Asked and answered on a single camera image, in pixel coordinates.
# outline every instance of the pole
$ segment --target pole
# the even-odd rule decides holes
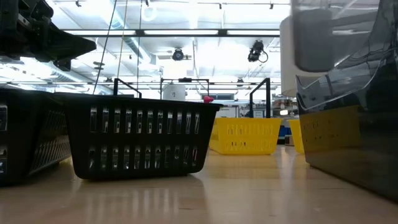
[[[115,78],[113,81],[113,95],[118,95],[118,87],[119,87],[119,78]]]
[[[162,99],[163,78],[160,78],[160,99]]]
[[[271,80],[266,78],[266,118],[271,118]]]

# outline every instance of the pipe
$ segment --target pipe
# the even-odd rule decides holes
[[[89,78],[86,78],[83,75],[79,75],[79,74],[77,74],[74,71],[70,71],[68,73],[63,72],[63,71],[61,71],[59,69],[56,69],[56,70],[53,69],[53,71],[56,72],[59,75],[62,75],[64,77],[66,77],[66,78],[69,78],[69,79],[71,79],[71,80],[73,80],[75,82],[93,82],[93,80],[91,80]],[[103,91],[107,95],[113,94],[113,92],[112,92],[112,90],[110,88],[108,88],[106,86],[103,86],[103,85],[99,86],[98,90]]]
[[[124,24],[122,17],[118,11],[115,11],[114,17],[111,21],[111,28],[117,30],[128,29],[128,25]],[[141,47],[136,40],[136,37],[122,37],[122,40],[131,48],[131,50],[138,56],[141,62],[156,64],[156,55],[148,54],[147,51]]]

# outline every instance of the ceiling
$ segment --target ceiling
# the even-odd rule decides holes
[[[349,4],[348,0],[332,0],[337,9]],[[119,0],[113,14],[113,0],[47,0],[54,9],[53,23],[60,29],[108,29],[115,26],[125,29],[279,29],[280,22],[290,14],[290,0]],[[355,13],[351,9],[341,13]],[[150,60],[137,57],[137,50],[121,37],[90,37],[97,43],[97,50],[72,60],[72,71],[48,75],[57,82],[91,82],[96,80],[98,70],[93,62],[103,62],[99,82],[120,77],[127,82],[137,80],[159,81],[164,78],[210,78],[235,82],[257,82],[271,77],[280,83],[280,42],[278,37],[133,37],[142,54]],[[266,63],[248,62],[248,53],[256,40],[263,42],[268,54]],[[182,49],[186,60],[171,59],[176,48]],[[48,80],[43,75],[35,80]],[[19,77],[13,80],[31,81]]]

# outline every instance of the black plastic basket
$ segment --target black plastic basket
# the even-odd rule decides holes
[[[76,175],[122,179],[198,172],[222,105],[63,95]]]
[[[70,156],[67,124],[51,93],[0,90],[0,185]]]

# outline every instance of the basket slot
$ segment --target basket slot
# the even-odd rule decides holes
[[[132,111],[130,108],[126,109],[126,133],[131,133]]]
[[[136,129],[136,133],[137,134],[141,134],[142,132],[142,110],[138,110],[137,111],[137,129]]]
[[[120,115],[121,115],[120,114],[120,108],[116,108],[114,110],[114,128],[113,128],[113,131],[115,133],[119,133],[120,132],[120,118],[121,118]]]
[[[108,133],[109,129],[109,109],[103,108],[102,110],[102,132]]]
[[[160,146],[156,146],[155,149],[155,169],[160,168]]]
[[[182,112],[178,112],[177,113],[177,130],[176,130],[176,134],[181,134],[181,126],[182,126]]]
[[[48,149],[47,145],[48,145],[47,142],[43,143],[42,150],[40,150],[40,152],[37,155],[37,160],[38,160],[37,162],[38,163],[37,163],[36,167],[40,167],[43,164],[44,155],[46,155],[47,149]]]
[[[33,168],[35,168],[39,165],[38,162],[39,162],[40,157],[38,155],[40,155],[42,153],[43,147],[44,147],[43,144],[39,144],[39,146],[35,150],[34,159],[33,159],[33,163],[32,163]]]
[[[174,160],[173,160],[173,165],[174,165],[174,169],[178,169],[180,166],[180,146],[175,146],[174,147]]]
[[[145,169],[150,168],[150,146],[146,146],[145,148]]]
[[[141,147],[136,146],[134,151],[134,169],[139,169],[139,161],[141,156]]]
[[[163,128],[163,111],[157,112],[157,134],[162,134]]]
[[[199,134],[200,114],[195,114],[195,134]]]
[[[190,129],[191,129],[191,112],[187,112],[187,123],[185,127],[185,134],[190,134]]]
[[[198,162],[198,148],[194,146],[192,151],[192,166],[196,166],[197,162]]]
[[[0,105],[0,131],[7,131],[7,105]]]
[[[88,150],[88,169],[89,171],[95,170],[95,147],[90,146]]]
[[[112,150],[112,170],[118,169],[118,158],[119,158],[119,148],[117,146],[113,147]]]
[[[167,112],[167,134],[171,134],[173,130],[173,112]]]
[[[0,175],[7,174],[7,159],[0,159]]]
[[[188,160],[189,160],[189,146],[184,146],[184,155],[183,155],[183,165],[188,166]]]
[[[0,146],[0,175],[7,173],[7,146]]]
[[[106,170],[106,160],[108,158],[108,149],[106,146],[101,148],[101,170]]]
[[[147,133],[152,134],[152,125],[154,121],[154,112],[149,110],[147,112]]]
[[[124,147],[123,153],[123,169],[129,169],[130,167],[130,146]]]
[[[164,167],[165,167],[166,169],[169,168],[170,163],[171,163],[171,158],[172,158],[171,153],[172,153],[172,152],[171,152],[170,146],[166,146],[166,147],[165,147],[165,156],[164,156]]]

